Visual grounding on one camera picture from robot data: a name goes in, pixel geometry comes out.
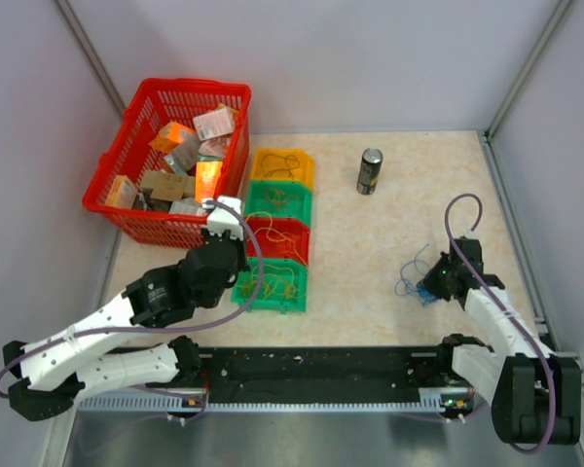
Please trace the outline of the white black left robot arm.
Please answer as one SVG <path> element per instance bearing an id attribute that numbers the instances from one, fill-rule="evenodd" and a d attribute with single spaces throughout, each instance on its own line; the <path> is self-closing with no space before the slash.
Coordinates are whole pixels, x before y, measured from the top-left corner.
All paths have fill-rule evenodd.
<path id="1" fill-rule="evenodd" d="M 198 346 L 187 337 L 119 353 L 132 338 L 215 308 L 248 269 L 242 235 L 205 233 L 175 265 L 150 269 L 109 303 L 44 341 L 12 341 L 3 359 L 15 382 L 7 390 L 12 410 L 28 421 L 45 420 L 82 400 L 117 389 L 149 385 L 187 387 L 202 373 Z"/>

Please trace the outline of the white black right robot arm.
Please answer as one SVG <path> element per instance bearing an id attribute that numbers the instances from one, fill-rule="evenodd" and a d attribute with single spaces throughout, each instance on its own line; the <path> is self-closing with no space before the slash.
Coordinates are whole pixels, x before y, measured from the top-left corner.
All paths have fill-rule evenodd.
<path id="1" fill-rule="evenodd" d="M 498 438 L 511 445 L 574 445 L 581 435 L 582 374 L 577 362 L 540 340 L 515 311 L 504 284 L 484 272 L 479 240 L 462 236 L 420 281 L 445 301 L 456 300 L 487 339 L 451 335 L 451 351 L 435 360 L 448 385 L 463 379 L 491 406 Z"/>

